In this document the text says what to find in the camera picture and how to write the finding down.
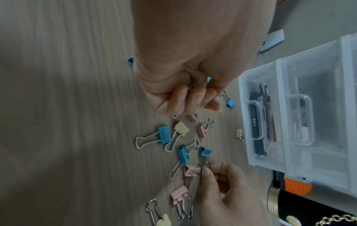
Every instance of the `transparent handle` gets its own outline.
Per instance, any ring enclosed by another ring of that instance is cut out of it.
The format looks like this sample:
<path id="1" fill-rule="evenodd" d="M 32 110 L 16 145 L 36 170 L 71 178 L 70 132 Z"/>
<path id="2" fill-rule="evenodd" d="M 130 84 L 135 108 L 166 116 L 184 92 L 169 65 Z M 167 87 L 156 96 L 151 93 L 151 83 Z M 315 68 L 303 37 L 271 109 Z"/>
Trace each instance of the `transparent handle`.
<path id="1" fill-rule="evenodd" d="M 307 141 L 294 142 L 294 143 L 305 145 L 305 146 L 311 145 L 315 141 L 315 124 L 313 122 L 313 107 L 312 107 L 311 98 L 305 94 L 302 94 L 302 93 L 290 94 L 290 95 L 286 95 L 286 97 L 289 99 L 299 98 L 299 99 L 303 99 L 305 101 L 306 123 L 308 125 L 309 139 Z"/>
<path id="2" fill-rule="evenodd" d="M 247 105 L 249 106 L 250 104 L 254 104 L 257 106 L 257 117 L 259 118 L 259 137 L 252 137 L 252 140 L 260 140 L 264 137 L 264 132 L 263 132 L 263 123 L 264 123 L 264 117 L 263 117 L 263 105 L 259 101 L 247 101 Z"/>

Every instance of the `wood grain surface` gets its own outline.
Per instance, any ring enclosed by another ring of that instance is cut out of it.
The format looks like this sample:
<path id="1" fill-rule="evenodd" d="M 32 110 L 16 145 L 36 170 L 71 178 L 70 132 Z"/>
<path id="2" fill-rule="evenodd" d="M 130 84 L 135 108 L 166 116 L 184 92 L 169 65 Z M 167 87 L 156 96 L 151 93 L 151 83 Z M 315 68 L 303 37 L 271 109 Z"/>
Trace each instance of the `wood grain surface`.
<path id="1" fill-rule="evenodd" d="M 0 225 L 148 226 L 152 198 L 180 224 L 169 195 L 183 181 L 167 179 L 176 151 L 134 145 L 174 120 L 151 109 L 126 61 L 131 26 L 129 0 L 0 2 Z M 227 93 L 233 111 L 199 111 L 215 120 L 202 145 L 212 161 L 240 166 L 264 200 L 271 172 L 248 165 L 235 138 L 237 81 Z M 176 147 L 197 137 L 195 124 L 178 120 L 191 131 Z"/>

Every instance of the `gold chain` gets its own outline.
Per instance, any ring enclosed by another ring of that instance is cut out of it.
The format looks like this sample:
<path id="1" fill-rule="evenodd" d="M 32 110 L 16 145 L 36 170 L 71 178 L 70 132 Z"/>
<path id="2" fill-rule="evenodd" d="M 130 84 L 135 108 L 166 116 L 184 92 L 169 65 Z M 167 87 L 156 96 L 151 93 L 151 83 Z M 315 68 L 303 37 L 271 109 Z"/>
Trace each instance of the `gold chain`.
<path id="1" fill-rule="evenodd" d="M 345 214 L 342 217 L 338 215 L 333 215 L 332 217 L 323 217 L 321 221 L 315 224 L 315 226 L 329 225 L 332 222 L 341 222 L 343 220 L 357 224 L 357 217 Z"/>

